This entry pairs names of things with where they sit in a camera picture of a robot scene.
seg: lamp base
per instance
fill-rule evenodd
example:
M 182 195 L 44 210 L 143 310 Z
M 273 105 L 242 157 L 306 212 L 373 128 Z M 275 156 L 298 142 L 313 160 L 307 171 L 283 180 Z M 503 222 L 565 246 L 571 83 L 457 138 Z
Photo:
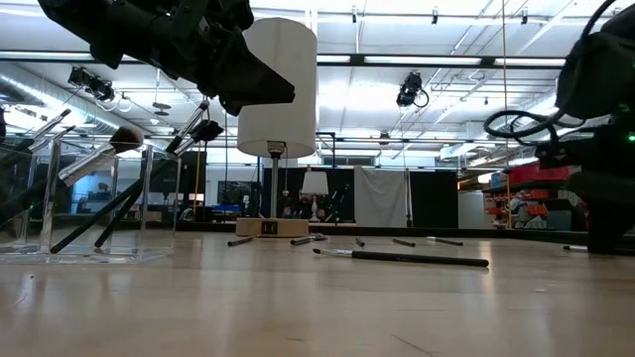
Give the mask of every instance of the lamp base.
M 236 235 L 240 237 L 298 238 L 309 235 L 305 219 L 238 218 Z

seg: black partition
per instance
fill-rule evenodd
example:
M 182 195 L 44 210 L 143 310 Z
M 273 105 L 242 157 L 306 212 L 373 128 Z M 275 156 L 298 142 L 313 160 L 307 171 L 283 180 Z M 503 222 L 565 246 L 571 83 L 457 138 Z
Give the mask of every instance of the black partition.
M 354 187 L 354 171 L 350 169 L 312 169 L 316 172 L 326 172 L 326 179 L 328 180 L 328 192 L 329 196 L 338 190 L 342 193 L 346 186 L 348 190 L 344 201 L 341 204 L 339 221 L 340 222 L 354 222 L 355 220 L 355 187 Z M 302 185 L 305 180 L 305 172 L 307 170 L 302 169 L 279 169 L 278 171 L 278 216 L 282 214 L 284 204 L 282 204 L 282 191 L 285 189 L 285 178 L 287 181 L 287 190 L 289 191 L 289 197 L 293 201 L 293 204 L 299 204 L 299 191 L 302 189 Z M 270 216 L 270 202 L 269 199 L 271 193 L 271 169 L 265 169 L 262 189 L 262 214 L 265 217 Z M 320 200 L 321 204 L 318 206 L 326 207 L 329 204 L 330 197 L 323 197 Z
M 458 228 L 456 173 L 410 172 L 413 225 L 418 228 Z

